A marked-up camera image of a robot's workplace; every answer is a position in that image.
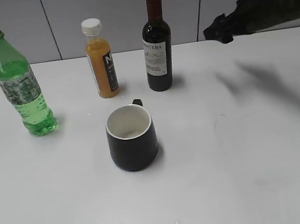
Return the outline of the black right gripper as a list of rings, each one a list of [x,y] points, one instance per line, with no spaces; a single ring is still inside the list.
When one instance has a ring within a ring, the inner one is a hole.
[[[300,0],[239,0],[236,5],[228,17],[221,14],[203,31],[205,40],[230,43],[233,35],[250,35],[300,19]],[[229,33],[216,28],[224,26]]]

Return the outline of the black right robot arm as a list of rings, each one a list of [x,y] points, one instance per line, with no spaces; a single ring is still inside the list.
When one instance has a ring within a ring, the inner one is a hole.
[[[238,0],[228,16],[222,14],[203,31],[205,40],[227,44],[237,35],[258,31],[300,19],[300,0]]]

